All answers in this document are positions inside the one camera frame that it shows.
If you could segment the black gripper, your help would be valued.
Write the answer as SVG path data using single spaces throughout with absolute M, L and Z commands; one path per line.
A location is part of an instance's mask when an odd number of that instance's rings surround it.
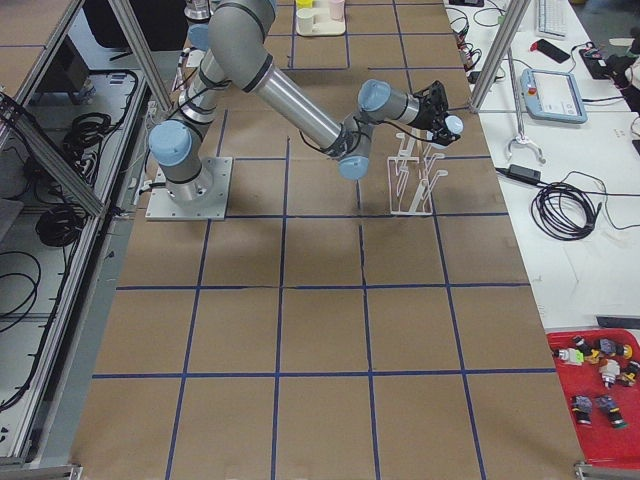
M 461 137 L 461 134 L 453 136 L 445 125 L 448 100 L 442 82 L 435 80 L 428 87 L 414 92 L 413 97 L 419 103 L 413 126 L 420 130 L 432 130 L 428 132 L 428 142 L 434 148 L 446 148 Z

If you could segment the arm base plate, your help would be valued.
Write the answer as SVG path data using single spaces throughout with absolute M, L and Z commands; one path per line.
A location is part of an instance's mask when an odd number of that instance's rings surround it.
M 168 181 L 163 170 L 158 168 L 155 180 L 164 186 L 152 189 L 146 218 L 152 221 L 223 221 L 232 168 L 232 157 L 205 157 L 199 176 L 184 184 Z

